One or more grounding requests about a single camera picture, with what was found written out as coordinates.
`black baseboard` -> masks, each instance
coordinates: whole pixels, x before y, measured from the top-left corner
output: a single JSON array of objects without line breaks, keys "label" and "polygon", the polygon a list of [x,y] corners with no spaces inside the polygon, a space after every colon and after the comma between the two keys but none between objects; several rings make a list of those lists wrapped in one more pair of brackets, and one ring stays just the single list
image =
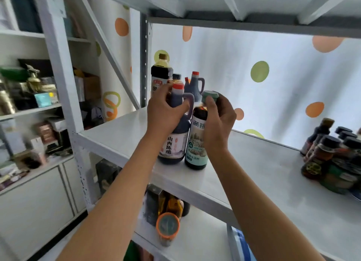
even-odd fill
[{"label": "black baseboard", "polygon": [[80,222],[88,216],[88,212],[85,211],[79,215],[73,222],[67,225],[61,232],[59,232],[52,240],[50,240],[46,245],[44,245],[40,250],[38,250],[32,257],[27,261],[38,261],[42,258],[52,247],[54,247],[60,240],[62,240],[68,233],[71,232]]}]

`forearm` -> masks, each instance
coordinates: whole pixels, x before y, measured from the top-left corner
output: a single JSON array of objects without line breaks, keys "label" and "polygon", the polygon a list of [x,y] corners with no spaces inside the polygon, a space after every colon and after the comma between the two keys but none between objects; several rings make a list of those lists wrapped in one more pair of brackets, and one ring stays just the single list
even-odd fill
[{"label": "forearm", "polygon": [[228,150],[211,152],[209,159],[257,261],[324,261]]},{"label": "forearm", "polygon": [[142,138],[58,260],[123,260],[162,144],[155,140],[148,134]]}]

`green bottle cap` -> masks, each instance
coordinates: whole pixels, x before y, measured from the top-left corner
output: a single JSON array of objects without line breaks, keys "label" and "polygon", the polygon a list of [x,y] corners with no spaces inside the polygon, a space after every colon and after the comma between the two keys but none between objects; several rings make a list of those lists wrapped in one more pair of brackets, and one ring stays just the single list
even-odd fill
[{"label": "green bottle cap", "polygon": [[207,98],[207,96],[211,96],[213,98],[214,102],[216,102],[217,98],[219,98],[219,94],[217,92],[203,91],[203,93],[202,93],[202,102],[205,102],[205,99]]}]

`teal box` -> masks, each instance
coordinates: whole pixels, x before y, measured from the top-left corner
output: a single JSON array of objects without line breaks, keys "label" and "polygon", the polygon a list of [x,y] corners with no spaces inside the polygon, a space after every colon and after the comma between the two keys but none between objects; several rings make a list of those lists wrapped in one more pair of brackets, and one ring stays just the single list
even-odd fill
[{"label": "teal box", "polygon": [[39,108],[47,107],[51,105],[51,99],[49,93],[34,94],[34,96]]}]

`person's left hand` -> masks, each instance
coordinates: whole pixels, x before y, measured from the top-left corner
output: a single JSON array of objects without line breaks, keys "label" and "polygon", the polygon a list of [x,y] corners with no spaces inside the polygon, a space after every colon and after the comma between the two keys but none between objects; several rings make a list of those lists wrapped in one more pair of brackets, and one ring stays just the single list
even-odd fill
[{"label": "person's left hand", "polygon": [[161,85],[148,103],[148,126],[147,134],[160,139],[163,143],[167,136],[172,133],[181,117],[189,110],[189,101],[172,108],[166,98],[172,89],[172,83]]}]

